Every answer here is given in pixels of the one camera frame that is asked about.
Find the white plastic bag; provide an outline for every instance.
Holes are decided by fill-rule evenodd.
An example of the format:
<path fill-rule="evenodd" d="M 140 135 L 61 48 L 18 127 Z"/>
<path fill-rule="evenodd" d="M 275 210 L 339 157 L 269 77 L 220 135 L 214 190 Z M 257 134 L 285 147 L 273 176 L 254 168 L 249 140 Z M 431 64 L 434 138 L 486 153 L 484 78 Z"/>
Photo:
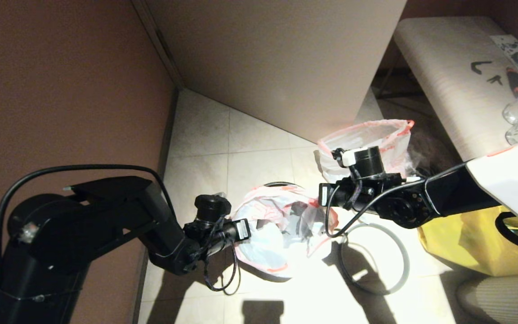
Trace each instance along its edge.
<path fill-rule="evenodd" d="M 321 138 L 317 145 L 323 177 L 328 182 L 335 183 L 349 176 L 349 169 L 341 168 L 337 161 L 333 160 L 332 150 L 371 146 L 379 147 L 386 172 L 400 173 L 405 177 L 405 168 L 411 164 L 407 146 L 411 138 L 411 127 L 414 124 L 414 121 L 401 119 L 367 121 Z"/>
<path fill-rule="evenodd" d="M 232 219 L 247 219 L 251 231 L 251 238 L 236 243 L 238 260 L 269 275 L 291 278 L 304 263 L 331 252 L 330 244 L 324 244 L 329 240 L 325 212 L 317 198 L 299 186 L 255 188 Z M 338 223 L 331 210 L 329 230 Z"/>

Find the black cord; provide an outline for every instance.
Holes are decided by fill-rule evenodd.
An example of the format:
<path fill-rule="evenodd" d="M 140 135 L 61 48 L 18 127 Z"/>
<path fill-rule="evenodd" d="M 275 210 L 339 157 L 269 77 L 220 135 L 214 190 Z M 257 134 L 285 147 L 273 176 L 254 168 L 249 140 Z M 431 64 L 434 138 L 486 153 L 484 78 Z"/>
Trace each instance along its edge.
<path fill-rule="evenodd" d="M 497 219 L 495 219 L 495 227 L 504 238 L 509 240 L 509 242 L 511 242 L 512 244 L 518 246 L 518 235 L 513 233 L 504 223 L 505 219 L 511 217 L 516 217 L 516 215 L 509 211 L 500 213 Z"/>
<path fill-rule="evenodd" d="M 234 256 L 234 259 L 233 259 L 233 266 L 237 267 L 237 272 L 239 273 L 239 275 L 238 275 L 239 280 L 237 281 L 237 287 L 235 288 L 235 290 L 233 292 L 227 292 L 227 287 L 230 285 L 231 282 L 229 282 L 225 286 L 225 289 L 223 290 L 223 293 L 225 295 L 228 295 L 228 296 L 235 295 L 239 291 L 239 287 L 241 287 L 241 267 L 239 266 L 239 263 L 237 261 L 237 253 L 236 253 L 236 255 Z M 222 275 L 221 275 L 221 284 L 223 284 L 223 276 Z"/>
<path fill-rule="evenodd" d="M 298 187 L 302 188 L 301 186 L 299 186 L 297 184 L 287 182 L 287 181 L 269 182 L 269 183 L 265 183 L 263 185 L 263 187 L 284 187 L 284 186 L 298 186 Z"/>
<path fill-rule="evenodd" d="M 353 225 L 353 223 L 355 223 L 356 220 L 358 220 L 363 215 L 363 213 L 366 212 L 367 209 L 369 209 L 377 201 L 379 201 L 380 199 L 382 199 L 386 195 L 392 193 L 393 191 L 405 189 L 405 188 L 408 188 L 408 187 L 413 187 L 413 186 L 419 185 L 419 184 L 424 183 L 424 182 L 425 182 L 425 180 L 418 180 L 418 181 L 415 181 L 415 182 L 405 183 L 405 184 L 402 184 L 401 186 L 393 187 L 393 188 L 390 188 L 390 189 L 387 189 L 387 190 L 383 191 L 382 193 L 377 195 L 377 197 L 374 197 L 371 201 L 369 201 L 368 204 L 365 205 L 365 207 L 361 208 L 361 210 L 349 221 L 349 223 L 347 223 L 347 225 L 345 225 L 343 228 L 341 228 L 337 233 L 331 234 L 329 232 L 329 209 L 331 208 L 330 206 L 331 206 L 331 201 L 333 199 L 333 193 L 335 193 L 337 188 L 339 188 L 339 186 L 337 186 L 335 188 L 335 190 L 333 190 L 333 193 L 331 194 L 331 197 L 329 197 L 329 204 L 328 204 L 329 207 L 327 207 L 327 211 L 325 212 L 325 232 L 327 233 L 327 236 L 329 236 L 330 238 L 337 238 L 337 237 L 341 236 L 343 233 L 345 233 L 345 231 L 347 229 L 349 229 L 349 227 L 351 225 Z"/>
<path fill-rule="evenodd" d="M 211 232 L 209 234 L 209 236 L 207 237 L 207 241 L 205 242 L 205 244 L 203 244 L 201 246 L 201 248 L 199 248 L 199 251 L 197 252 L 200 256 L 201 254 L 203 254 L 204 252 L 206 253 L 207 250 L 209 250 L 209 248 L 211 247 L 211 240 L 213 240 L 213 236 L 215 234 L 215 232 L 217 231 L 217 229 L 221 226 L 223 226 L 223 221 L 225 219 L 223 217 L 220 217 L 214 224 L 213 224 L 213 227 L 211 228 Z"/>
<path fill-rule="evenodd" d="M 161 177 L 150 168 L 145 168 L 144 166 L 132 166 L 128 164 L 78 164 L 73 166 L 54 166 L 52 168 L 45 168 L 42 170 L 37 170 L 32 172 L 21 179 L 17 180 L 16 183 L 11 186 L 5 195 L 2 197 L 0 202 L 0 267 L 1 267 L 1 258 L 2 258 L 2 236 L 3 236 L 3 228 L 4 228 L 4 217 L 6 209 L 11 201 L 11 198 L 15 194 L 15 192 L 21 188 L 25 183 L 46 174 L 56 173 L 56 172 L 64 172 L 64 171 L 80 171 L 80 170 L 137 170 L 148 172 L 152 174 L 152 176 L 156 179 L 157 183 L 161 187 L 163 194 L 165 196 L 165 200 L 167 201 L 167 205 L 175 217 L 175 210 L 173 209 L 173 205 L 171 205 L 171 199 L 169 198 L 169 193 L 167 189 L 165 189 L 165 185 L 163 184 L 163 180 Z"/>
<path fill-rule="evenodd" d="M 364 227 L 364 226 L 373 227 L 373 228 L 376 228 L 377 230 L 383 231 L 385 234 L 390 236 L 390 238 L 392 238 L 392 240 L 395 241 L 395 244 L 397 244 L 397 247 L 401 251 L 401 256 L 403 257 L 403 274 L 401 274 L 401 278 L 399 279 L 399 281 L 397 281 L 397 283 L 395 283 L 395 285 L 389 289 L 373 290 L 368 287 L 365 287 L 364 285 L 361 285 L 361 283 L 358 283 L 357 280 L 353 279 L 353 276 L 351 276 L 349 274 L 349 271 L 347 271 L 347 266 L 345 266 L 345 261 L 343 260 L 343 245 L 347 245 L 347 247 L 349 246 L 349 233 L 351 233 L 356 228 L 360 228 L 360 227 Z M 407 282 L 407 279 L 409 279 L 411 261 L 409 260 L 409 253 L 407 252 L 407 249 L 405 249 L 405 245 L 395 235 L 395 233 L 391 232 L 385 226 L 381 226 L 379 224 L 360 223 L 360 224 L 353 226 L 350 230 L 348 230 L 347 233 L 343 234 L 343 238 L 341 239 L 341 242 L 339 243 L 338 258 L 339 258 L 339 269 L 341 270 L 341 272 L 343 272 L 343 275 L 345 276 L 345 278 L 346 279 L 348 278 L 349 281 L 351 282 L 351 284 L 354 285 L 355 287 L 362 289 L 368 293 L 372 293 L 373 295 L 377 295 L 377 296 L 390 295 L 391 293 L 394 293 L 394 292 L 398 291 L 399 289 L 401 289 L 401 287 L 403 287 L 403 285 L 405 285 L 405 283 Z"/>
<path fill-rule="evenodd" d="M 237 254 L 235 252 L 235 247 L 233 246 L 233 244 L 231 245 L 231 249 L 233 251 L 233 272 L 231 274 L 231 278 L 229 279 L 228 283 L 221 288 L 213 287 L 213 283 L 211 283 L 209 281 L 209 273 L 208 273 L 208 269 L 207 269 L 207 267 L 209 266 L 209 258 L 205 257 L 205 260 L 204 260 L 205 266 L 203 268 L 203 276 L 205 277 L 205 284 L 207 284 L 207 287 L 209 289 L 211 289 L 212 291 L 224 291 L 225 289 L 227 289 L 227 287 L 229 287 L 229 285 L 232 283 L 233 279 L 235 279 L 235 274 L 237 272 L 238 265 L 237 265 Z"/>
<path fill-rule="evenodd" d="M 352 209 L 355 205 L 355 202 L 357 201 L 357 198 L 359 198 L 359 195 L 361 194 L 361 191 L 363 189 L 363 181 L 361 179 L 361 174 L 354 166 L 350 166 L 349 169 L 351 170 L 351 179 L 353 179 L 353 182 L 357 182 L 357 186 L 355 187 L 355 191 L 349 198 L 349 209 Z"/>
<path fill-rule="evenodd" d="M 377 201 L 379 201 L 380 199 L 382 199 L 386 195 L 392 193 L 393 191 L 397 191 L 397 190 L 413 187 L 413 186 L 416 186 L 416 185 L 420 185 L 422 183 L 425 184 L 425 192 L 427 193 L 426 186 L 429 183 L 429 181 L 437 180 L 439 178 L 442 178 L 442 177 L 444 177 L 444 176 L 446 176 L 446 175 L 448 175 L 448 174 L 450 174 L 452 172 L 455 172 L 456 170 L 458 170 L 460 168 L 463 168 L 464 166 L 466 166 L 466 164 L 467 164 L 467 162 L 463 162 L 461 164 L 453 166 L 452 168 L 450 168 L 448 170 L 445 170 L 444 172 L 440 172 L 439 174 L 431 176 L 431 177 L 429 177 L 427 179 L 420 179 L 420 180 L 417 180 L 417 181 L 414 181 L 414 182 L 405 183 L 405 184 L 402 184 L 400 186 L 393 187 L 393 188 L 390 188 L 390 189 L 387 189 L 387 190 L 383 191 L 382 193 L 377 195 L 377 197 L 374 197 L 371 201 L 369 201 L 367 203 L 367 205 L 365 205 L 365 207 L 361 208 L 361 210 L 357 212 L 357 214 L 349 221 L 349 223 L 347 223 L 347 225 L 345 225 L 343 228 L 341 228 L 337 233 L 331 234 L 329 232 L 329 209 L 331 208 L 331 203 L 333 202 L 333 197 L 335 196 L 335 193 L 337 192 L 337 189 L 339 189 L 339 186 L 337 186 L 333 190 L 333 192 L 331 193 L 331 196 L 329 197 L 329 202 L 327 203 L 328 207 L 327 207 L 327 211 L 325 211 L 325 232 L 327 233 L 327 236 L 329 236 L 330 238 L 337 238 L 337 237 L 341 236 L 343 233 L 345 233 L 345 231 L 351 225 L 353 225 L 353 223 L 355 223 L 355 221 L 358 220 L 363 215 L 363 213 L 365 213 L 372 205 L 374 205 Z M 433 202 L 430 201 L 430 197 L 429 197 L 428 194 L 427 194 L 427 198 L 429 199 L 429 203 L 431 205 L 433 205 Z"/>

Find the white wall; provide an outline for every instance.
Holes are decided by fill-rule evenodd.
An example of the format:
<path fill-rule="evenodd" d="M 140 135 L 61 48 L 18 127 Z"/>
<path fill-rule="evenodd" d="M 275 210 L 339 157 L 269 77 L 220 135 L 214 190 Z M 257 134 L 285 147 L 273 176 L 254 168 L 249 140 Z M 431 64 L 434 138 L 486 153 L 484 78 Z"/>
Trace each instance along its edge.
<path fill-rule="evenodd" d="M 405 0 L 147 0 L 185 85 L 308 140 L 355 118 Z"/>

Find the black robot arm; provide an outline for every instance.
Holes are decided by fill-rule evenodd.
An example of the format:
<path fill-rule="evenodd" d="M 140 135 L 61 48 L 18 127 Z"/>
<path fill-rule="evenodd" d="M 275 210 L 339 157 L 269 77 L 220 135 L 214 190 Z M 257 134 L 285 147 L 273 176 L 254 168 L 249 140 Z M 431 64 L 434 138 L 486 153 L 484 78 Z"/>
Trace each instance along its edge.
<path fill-rule="evenodd" d="M 403 179 L 401 174 L 384 171 L 377 146 L 360 150 L 336 149 L 333 158 L 351 176 L 336 183 L 319 184 L 319 205 L 358 211 L 337 237 L 365 211 L 374 211 L 382 219 L 405 228 L 457 213 L 476 211 L 499 203 L 477 185 L 465 164 L 459 164 L 425 179 Z"/>
<path fill-rule="evenodd" d="M 139 238 L 156 266 L 176 275 L 249 237 L 230 221 L 220 195 L 196 198 L 197 217 L 182 229 L 161 189 L 137 176 L 68 187 L 73 195 L 26 199 L 8 221 L 0 263 L 0 323 L 68 323 L 90 263 Z"/>

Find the tiled floor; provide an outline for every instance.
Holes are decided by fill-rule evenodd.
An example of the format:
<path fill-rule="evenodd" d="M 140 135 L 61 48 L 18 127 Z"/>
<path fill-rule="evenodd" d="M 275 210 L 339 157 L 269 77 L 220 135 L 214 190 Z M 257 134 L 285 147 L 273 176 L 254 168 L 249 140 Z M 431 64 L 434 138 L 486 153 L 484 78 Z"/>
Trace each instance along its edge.
<path fill-rule="evenodd" d="M 358 122 L 381 118 L 376 102 L 368 99 Z M 314 160 L 316 149 L 311 142 L 230 107 L 189 90 L 181 92 L 165 172 L 165 185 L 179 223 L 183 226 L 193 220 L 193 201 L 199 194 L 223 191 L 235 211 L 247 191 L 267 182 L 285 180 L 316 188 L 324 182 Z M 339 220 L 349 215 L 341 213 Z M 416 230 L 399 228 L 373 215 L 366 215 L 366 219 L 392 229 L 411 256 L 409 281 L 397 293 L 375 297 L 347 285 L 336 266 L 334 252 L 283 283 L 261 279 L 252 268 L 244 266 L 238 289 L 235 282 L 226 293 L 210 291 L 201 270 L 178 277 L 149 264 L 139 322 L 473 322 L 462 314 L 453 298 L 456 285 L 472 273 L 453 271 L 427 254 Z M 402 271 L 395 243 L 370 228 L 349 237 L 353 249 L 348 249 L 348 266 L 353 271 L 366 269 L 369 274 L 363 280 L 371 285 L 393 285 Z M 337 248 L 337 244 L 333 243 L 332 248 Z M 225 279 L 230 277 L 232 261 L 219 253 L 211 263 L 210 278 L 219 286 L 221 274 Z"/>

